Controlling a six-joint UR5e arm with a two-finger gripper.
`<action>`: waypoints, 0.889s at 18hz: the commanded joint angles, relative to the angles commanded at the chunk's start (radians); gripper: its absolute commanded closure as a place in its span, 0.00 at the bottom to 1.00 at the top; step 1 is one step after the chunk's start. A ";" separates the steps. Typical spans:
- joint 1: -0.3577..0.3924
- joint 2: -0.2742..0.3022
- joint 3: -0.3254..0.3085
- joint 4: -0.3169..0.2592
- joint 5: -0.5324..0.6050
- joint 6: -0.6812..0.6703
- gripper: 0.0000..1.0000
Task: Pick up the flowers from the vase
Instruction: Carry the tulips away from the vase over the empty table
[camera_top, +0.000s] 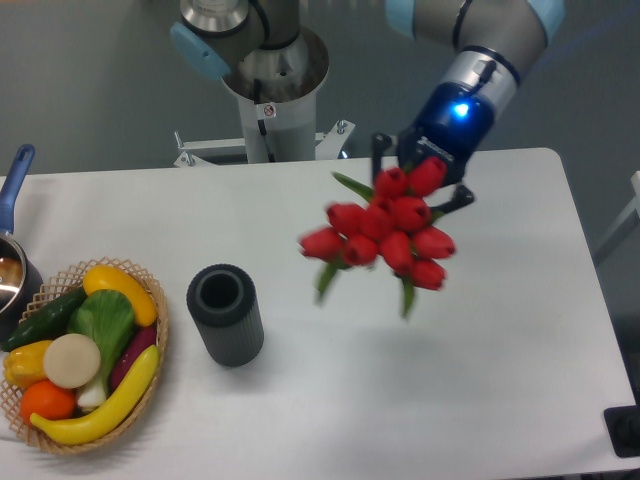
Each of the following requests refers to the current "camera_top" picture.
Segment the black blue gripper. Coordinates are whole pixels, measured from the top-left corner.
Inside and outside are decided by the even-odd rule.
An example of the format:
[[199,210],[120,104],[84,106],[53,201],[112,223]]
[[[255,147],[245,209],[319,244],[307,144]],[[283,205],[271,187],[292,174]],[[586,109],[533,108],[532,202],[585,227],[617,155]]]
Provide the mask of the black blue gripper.
[[[446,164],[445,186],[464,178],[466,165],[495,120],[490,103],[461,85],[440,84],[409,127],[398,135],[397,157],[402,168],[417,167],[430,156]],[[371,185],[382,171],[384,154],[396,138],[376,132],[371,137]],[[475,202],[475,194],[458,183],[450,199],[431,208],[432,213],[452,213]]]

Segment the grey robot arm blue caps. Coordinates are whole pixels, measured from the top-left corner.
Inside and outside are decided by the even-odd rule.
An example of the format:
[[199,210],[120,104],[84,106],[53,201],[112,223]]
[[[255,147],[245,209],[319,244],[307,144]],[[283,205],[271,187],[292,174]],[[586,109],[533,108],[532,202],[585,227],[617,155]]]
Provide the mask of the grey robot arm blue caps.
[[[252,163],[314,160],[316,95],[328,50],[300,21],[296,1],[184,1],[170,31],[175,49],[201,76],[236,97]],[[439,214],[472,203],[466,165],[551,43],[560,1],[389,1],[388,24],[409,38],[450,45],[455,58],[415,120],[396,137],[372,137],[371,170],[393,150],[402,167],[442,160],[451,199]]]

